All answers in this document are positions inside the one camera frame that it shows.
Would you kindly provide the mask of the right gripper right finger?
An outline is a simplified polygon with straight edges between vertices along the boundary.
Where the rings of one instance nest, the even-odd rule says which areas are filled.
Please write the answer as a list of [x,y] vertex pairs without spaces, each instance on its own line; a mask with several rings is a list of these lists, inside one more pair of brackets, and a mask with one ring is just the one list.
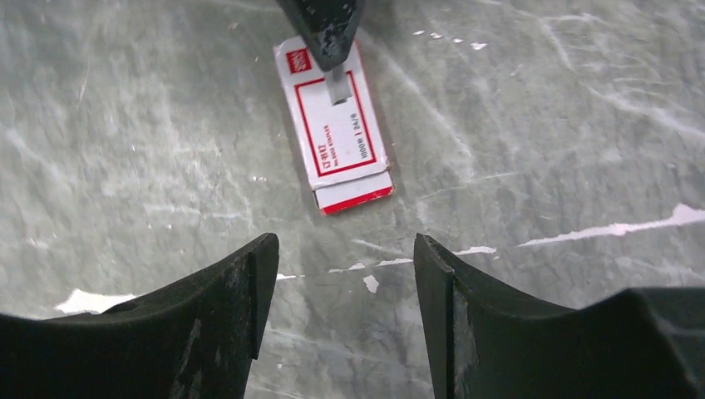
[[701,398],[702,288],[626,288],[572,309],[418,234],[413,265],[437,398]]

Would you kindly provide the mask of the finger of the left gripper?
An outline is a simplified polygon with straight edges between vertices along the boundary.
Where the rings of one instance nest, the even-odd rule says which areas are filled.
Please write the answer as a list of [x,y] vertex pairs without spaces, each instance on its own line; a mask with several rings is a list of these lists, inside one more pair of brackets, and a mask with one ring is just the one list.
[[359,27],[364,0],[278,0],[324,72],[347,59]]

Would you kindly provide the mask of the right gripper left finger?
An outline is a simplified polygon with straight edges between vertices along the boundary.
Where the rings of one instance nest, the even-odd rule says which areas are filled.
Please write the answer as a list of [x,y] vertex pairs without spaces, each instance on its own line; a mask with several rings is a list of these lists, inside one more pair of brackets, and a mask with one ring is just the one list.
[[262,234],[226,258],[99,314],[1,317],[4,398],[241,398],[279,266]]

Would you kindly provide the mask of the red white staple box sleeve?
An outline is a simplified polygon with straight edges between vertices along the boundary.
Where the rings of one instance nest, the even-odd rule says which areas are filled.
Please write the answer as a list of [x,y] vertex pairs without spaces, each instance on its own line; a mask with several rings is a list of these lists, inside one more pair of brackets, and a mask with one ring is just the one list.
[[301,37],[274,47],[274,60],[312,190],[389,170],[357,42],[343,63],[344,81],[352,95],[337,105],[332,103],[324,72]]

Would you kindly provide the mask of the staple box tray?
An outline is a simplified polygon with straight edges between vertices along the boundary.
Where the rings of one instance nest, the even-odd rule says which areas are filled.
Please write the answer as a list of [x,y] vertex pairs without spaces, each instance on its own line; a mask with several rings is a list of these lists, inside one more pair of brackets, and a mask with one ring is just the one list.
[[314,197],[321,213],[330,215],[387,197],[393,191],[392,176],[384,171],[323,187],[314,192]]

